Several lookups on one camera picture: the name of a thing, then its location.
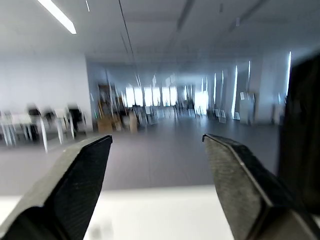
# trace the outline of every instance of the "column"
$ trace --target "column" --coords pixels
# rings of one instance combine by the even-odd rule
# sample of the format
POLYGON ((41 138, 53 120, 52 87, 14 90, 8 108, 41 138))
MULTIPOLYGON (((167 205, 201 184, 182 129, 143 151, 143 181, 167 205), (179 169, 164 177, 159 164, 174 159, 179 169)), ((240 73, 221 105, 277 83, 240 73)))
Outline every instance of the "column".
POLYGON ((249 92, 255 93, 254 122, 270 124, 278 95, 286 93, 287 52, 265 54, 252 59, 249 92))

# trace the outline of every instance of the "fluorescent light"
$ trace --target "fluorescent light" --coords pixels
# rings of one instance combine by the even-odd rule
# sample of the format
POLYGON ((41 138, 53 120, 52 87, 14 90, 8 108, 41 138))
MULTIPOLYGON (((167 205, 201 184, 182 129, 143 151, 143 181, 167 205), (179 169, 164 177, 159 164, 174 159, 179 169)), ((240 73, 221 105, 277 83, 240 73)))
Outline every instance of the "fluorescent light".
POLYGON ((77 34, 73 22, 51 1, 38 0, 68 31, 72 34, 77 34))
POLYGON ((89 8, 88 1, 87 1, 87 0, 85 0, 85 3, 86 3, 86 7, 88 8, 88 12, 90 12, 90 8, 89 8))

